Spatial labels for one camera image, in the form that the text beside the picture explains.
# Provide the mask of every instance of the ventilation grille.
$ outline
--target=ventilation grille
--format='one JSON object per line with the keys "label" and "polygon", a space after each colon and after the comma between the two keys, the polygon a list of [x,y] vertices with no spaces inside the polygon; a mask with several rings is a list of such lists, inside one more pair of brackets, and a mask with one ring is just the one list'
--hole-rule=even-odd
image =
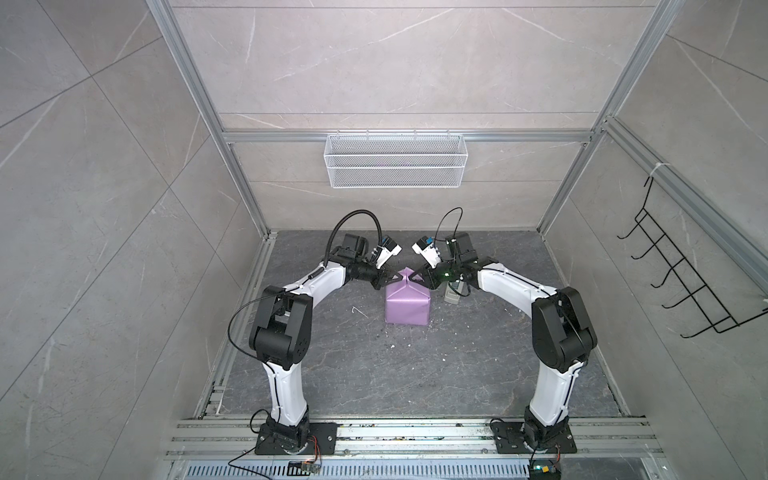
{"label": "ventilation grille", "polygon": [[[523,458],[495,460],[324,460],[320,473],[306,475],[289,468],[287,460],[248,460],[237,465],[268,475],[273,480],[401,480],[407,478],[528,478],[528,462]],[[191,461],[187,480],[219,478],[262,478],[254,473],[230,467],[222,461]]]}
{"label": "ventilation grille", "polygon": [[336,134],[323,156],[334,188],[458,187],[467,146],[460,134]]}

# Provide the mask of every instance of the gray marble floor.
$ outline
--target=gray marble floor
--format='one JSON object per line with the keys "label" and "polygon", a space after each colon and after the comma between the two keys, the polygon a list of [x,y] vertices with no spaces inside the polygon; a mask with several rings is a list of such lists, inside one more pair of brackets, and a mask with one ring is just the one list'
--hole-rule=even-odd
{"label": "gray marble floor", "polygon": [[[373,232],[357,233],[375,238]],[[410,245],[423,233],[386,233],[403,246],[393,258],[398,269],[422,264]],[[282,286],[311,271],[321,260],[328,234],[279,232],[263,286]],[[533,280],[561,286],[536,232],[471,232],[471,238],[481,257],[495,257]],[[443,293],[432,292],[427,327],[385,323],[384,290],[375,291],[369,283],[353,281],[328,296],[314,309],[312,342],[303,361],[304,395],[310,411],[327,415],[522,415],[538,373],[528,318],[489,293],[473,290],[457,306],[446,303]],[[241,344],[245,346],[247,341],[243,339]],[[238,354],[221,412],[247,414],[269,406],[261,364]],[[620,415],[596,359],[581,371],[571,415]]]}

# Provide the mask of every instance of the purple box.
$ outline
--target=purple box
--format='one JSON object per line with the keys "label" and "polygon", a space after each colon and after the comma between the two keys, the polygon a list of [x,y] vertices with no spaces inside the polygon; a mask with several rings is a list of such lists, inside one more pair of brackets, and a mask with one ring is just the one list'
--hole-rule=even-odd
{"label": "purple box", "polygon": [[429,289],[408,280],[413,270],[400,270],[402,280],[386,286],[384,318],[387,323],[429,324]]}

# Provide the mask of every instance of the wall hook rack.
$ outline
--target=wall hook rack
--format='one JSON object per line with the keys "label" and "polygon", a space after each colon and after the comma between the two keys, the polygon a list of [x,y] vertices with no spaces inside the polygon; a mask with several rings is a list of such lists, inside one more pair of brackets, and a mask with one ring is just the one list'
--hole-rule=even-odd
{"label": "wall hook rack", "polygon": [[[664,278],[661,280],[661,283],[659,283],[658,285],[654,285],[652,283],[651,286],[653,288],[661,288],[667,282],[667,279],[670,277],[670,275],[674,274],[675,277],[677,278],[677,280],[680,282],[680,284],[685,289],[686,294],[687,294],[686,296],[684,296],[683,298],[679,299],[673,305],[669,305],[669,306],[662,305],[663,308],[671,309],[671,308],[674,308],[674,307],[680,305],[685,300],[691,299],[691,300],[693,300],[694,303],[696,303],[696,306],[698,307],[699,311],[701,311],[701,314],[704,316],[704,318],[707,319],[707,323],[709,323],[709,326],[704,327],[703,329],[699,330],[698,332],[695,332],[692,335],[680,334],[680,336],[685,338],[685,339],[689,339],[689,338],[695,337],[696,335],[704,333],[704,332],[706,332],[709,329],[712,329],[712,330],[714,330],[717,333],[724,333],[724,332],[727,332],[730,329],[734,329],[734,328],[736,328],[738,326],[742,326],[744,323],[750,322],[750,321],[752,321],[752,320],[754,320],[754,319],[756,319],[758,317],[761,317],[763,315],[768,315],[768,308],[765,308],[765,309],[763,309],[763,311],[761,313],[758,313],[757,315],[751,316],[750,318],[748,318],[746,320],[742,320],[742,321],[736,320],[733,317],[733,315],[731,315],[730,311],[725,307],[725,305],[723,305],[723,302],[720,301],[720,298],[715,294],[715,292],[712,291],[712,289],[710,288],[709,284],[704,280],[704,278],[702,278],[702,276],[699,274],[698,270],[696,270],[694,265],[691,264],[690,261],[688,261],[688,258],[685,255],[683,255],[683,252],[680,251],[680,248],[678,248],[678,246],[675,244],[675,242],[672,241],[672,239],[669,237],[669,235],[667,235],[667,232],[664,231],[663,228],[661,228],[661,225],[659,225],[659,223],[656,221],[656,219],[646,209],[646,204],[648,203],[648,196],[650,195],[650,189],[654,185],[653,177],[648,177],[648,179],[645,180],[645,184],[643,184],[643,186],[645,187],[646,185],[647,185],[648,189],[645,192],[645,199],[643,201],[643,207],[640,209],[639,212],[637,212],[637,215],[634,216],[634,227],[632,227],[632,230],[630,230],[629,233],[627,233],[623,237],[621,235],[619,235],[617,237],[620,240],[624,240],[625,238],[629,237],[635,230],[637,230],[639,228],[645,234],[645,237],[650,241],[650,247],[648,247],[648,249],[645,250],[645,252],[643,252],[643,254],[640,255],[639,257],[636,257],[634,255],[631,256],[632,259],[633,260],[639,260],[639,259],[645,257],[646,255],[648,255],[648,253],[651,252],[652,250],[656,250],[659,253],[659,255],[661,255],[661,258],[664,259],[664,262],[667,263],[667,266],[669,267],[669,270],[667,270],[667,274],[664,275]],[[647,220],[648,222],[652,222],[653,225],[655,225],[656,228],[661,232],[661,235],[656,240],[654,240],[654,238],[648,233],[646,228],[643,226],[642,223],[645,220]],[[659,242],[661,242],[664,238],[666,238],[669,241],[669,243],[672,245],[674,250],[677,251],[677,253],[680,254],[680,259],[678,261],[672,263],[670,261],[670,259],[667,257],[667,255],[665,255],[664,252],[661,251],[661,249],[659,248]],[[682,268],[683,266],[687,266],[688,268],[690,268],[691,271],[694,272],[696,278],[698,278],[698,280],[701,282],[701,286],[699,286],[699,287],[697,287],[697,288],[692,290],[691,287],[688,286],[687,283],[685,283],[685,281],[683,280],[682,276],[680,275],[680,272],[678,270],[676,270],[677,268]],[[720,304],[720,307],[723,309],[723,311],[726,314],[724,318],[722,318],[720,320],[717,320],[717,321],[713,321],[710,318],[710,316],[707,315],[707,312],[701,306],[701,303],[699,302],[699,300],[697,300],[697,298],[695,297],[695,295],[697,293],[702,292],[702,291],[708,292],[709,294],[711,294],[712,297],[717,301],[717,303]]]}

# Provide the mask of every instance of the wire mesh basket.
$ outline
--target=wire mesh basket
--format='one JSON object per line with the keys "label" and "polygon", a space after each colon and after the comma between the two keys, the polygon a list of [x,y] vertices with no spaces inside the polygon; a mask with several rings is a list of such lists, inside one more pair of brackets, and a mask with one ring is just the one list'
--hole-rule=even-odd
{"label": "wire mesh basket", "polygon": [[333,134],[323,156],[333,188],[458,187],[467,145],[460,134]]}

